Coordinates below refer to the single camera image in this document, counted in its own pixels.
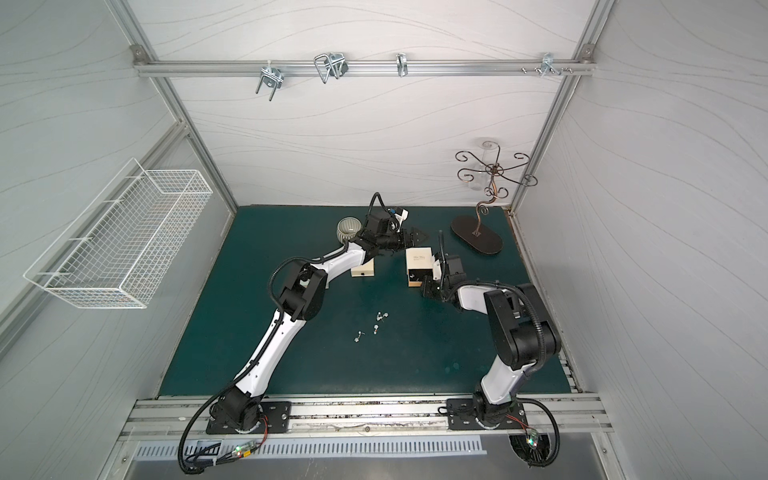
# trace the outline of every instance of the green table surface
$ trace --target green table surface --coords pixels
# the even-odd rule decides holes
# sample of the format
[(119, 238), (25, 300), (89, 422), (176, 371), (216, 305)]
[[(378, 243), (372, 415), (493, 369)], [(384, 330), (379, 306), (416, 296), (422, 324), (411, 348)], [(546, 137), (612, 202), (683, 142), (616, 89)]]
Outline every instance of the green table surface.
[[(275, 310), (266, 282), (287, 257), (319, 257), (339, 247), (336, 224), (365, 218), (367, 207), (241, 207), (163, 380), (163, 396), (212, 395), (245, 365)], [(504, 239), (497, 255), (473, 251), (450, 229), (467, 207), (409, 207), (404, 227), (429, 235), (422, 247), (461, 256), (468, 278), (528, 282), (500, 208), (484, 223)], [(282, 286), (278, 277), (275, 291)], [(389, 314), (376, 322), (378, 312)], [(373, 326), (379, 330), (373, 335)], [(359, 342), (357, 332), (363, 331)], [(471, 392), (495, 358), (488, 317), (459, 312), (408, 288), (403, 252), (376, 258), (375, 276), (337, 277), (320, 313), (302, 328), (275, 369), (267, 395)], [(568, 393), (551, 359), (523, 388)]]

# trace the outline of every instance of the wire mesh basket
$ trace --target wire mesh basket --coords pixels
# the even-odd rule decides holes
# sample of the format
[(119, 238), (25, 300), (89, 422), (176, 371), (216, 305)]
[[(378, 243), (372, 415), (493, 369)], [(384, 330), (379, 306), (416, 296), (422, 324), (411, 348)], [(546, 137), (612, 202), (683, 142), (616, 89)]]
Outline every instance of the wire mesh basket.
[[(126, 167), (135, 167), (134, 162), (136, 175), (118, 174), (110, 182), (127, 185), (114, 200), (103, 200), (107, 206), (98, 219), (77, 235), (83, 228), (79, 220), (97, 197), (24, 273), (25, 279), (78, 308), (147, 307), (211, 189), (198, 170), (145, 170), (135, 159)], [(62, 254), (47, 263), (53, 267), (35, 272), (56, 246)]]

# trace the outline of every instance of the small box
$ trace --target small box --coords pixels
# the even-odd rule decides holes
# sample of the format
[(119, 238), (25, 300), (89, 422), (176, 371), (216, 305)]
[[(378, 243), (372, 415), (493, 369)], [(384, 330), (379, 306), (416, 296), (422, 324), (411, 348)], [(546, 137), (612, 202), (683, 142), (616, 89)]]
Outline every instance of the small box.
[(373, 276), (373, 261), (376, 260), (375, 258), (372, 258), (368, 263), (364, 263), (363, 265), (356, 266), (350, 270), (350, 273), (352, 276)]
[(421, 286), (425, 276), (432, 276), (432, 249), (406, 248), (408, 286)]

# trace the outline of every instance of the brown oval base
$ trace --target brown oval base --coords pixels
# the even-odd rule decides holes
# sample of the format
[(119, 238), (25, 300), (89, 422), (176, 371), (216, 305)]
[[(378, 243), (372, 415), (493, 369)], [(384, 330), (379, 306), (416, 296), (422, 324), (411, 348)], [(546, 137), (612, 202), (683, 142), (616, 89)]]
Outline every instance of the brown oval base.
[(495, 255), (501, 252), (504, 246), (502, 238), (483, 224), (480, 225), (480, 234), (476, 237), (473, 232), (477, 226), (477, 217), (467, 217), (466, 215), (456, 217), (451, 222), (453, 233), (478, 252), (485, 255)]

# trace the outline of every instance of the metal jewelry tree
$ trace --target metal jewelry tree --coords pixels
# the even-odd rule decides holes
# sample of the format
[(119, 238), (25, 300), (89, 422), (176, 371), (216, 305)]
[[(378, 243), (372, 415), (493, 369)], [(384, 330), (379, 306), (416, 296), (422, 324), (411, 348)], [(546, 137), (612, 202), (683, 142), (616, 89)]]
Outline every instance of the metal jewelry tree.
[[(456, 160), (460, 162), (468, 161), (471, 156), (480, 163), (479, 169), (462, 168), (456, 172), (456, 176), (462, 182), (469, 183), (475, 179), (475, 175), (469, 172), (487, 174), (490, 177), (490, 181), (484, 191), (490, 199), (480, 201), (475, 206), (476, 219), (466, 215), (453, 219), (451, 230), (478, 252), (493, 255), (502, 251), (504, 241), (496, 232), (482, 224), (482, 215), (488, 215), (488, 205), (509, 196), (509, 191), (506, 188), (496, 186), (496, 177), (501, 177), (523, 187), (533, 187), (538, 183), (538, 180), (531, 174), (523, 175), (520, 179), (521, 181), (512, 180), (504, 176), (504, 173), (509, 170), (527, 165), (531, 160), (528, 155), (520, 152), (516, 153), (515, 159), (525, 160), (525, 162), (514, 167), (503, 168), (498, 162), (502, 148), (494, 141), (484, 141), (481, 146), (483, 149), (482, 160), (477, 158), (471, 151), (462, 150), (456, 153)], [(492, 156), (493, 151), (496, 153), (496, 159), (494, 163), (490, 163), (488, 157)]]

